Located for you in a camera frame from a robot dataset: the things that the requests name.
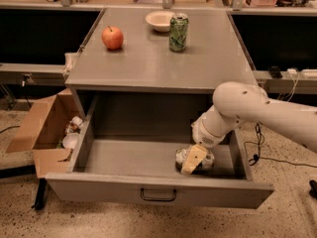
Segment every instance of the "apple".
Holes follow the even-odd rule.
[[[108,50],[115,51],[122,47],[123,33],[117,27],[106,27],[102,31],[101,40]]]

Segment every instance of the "white bowl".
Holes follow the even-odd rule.
[[[156,11],[147,15],[146,21],[158,32],[170,30],[170,19],[174,13],[169,11]]]
[[[78,139],[79,139],[78,133],[69,133],[67,136],[63,138],[62,144],[65,148],[74,149]]]

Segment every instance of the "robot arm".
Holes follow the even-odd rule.
[[[268,98],[258,86],[226,82],[216,88],[213,106],[192,124],[197,145],[188,152],[181,172],[191,174],[210,149],[247,121],[261,123],[317,153],[316,107]]]

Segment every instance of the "cardboard box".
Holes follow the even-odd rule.
[[[64,173],[71,149],[58,149],[66,124],[79,114],[69,89],[37,100],[11,141],[7,153],[32,150],[39,179],[49,172]]]

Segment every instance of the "soda can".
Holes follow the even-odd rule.
[[[188,17],[183,13],[175,13],[170,19],[169,48],[181,52],[186,48]]]

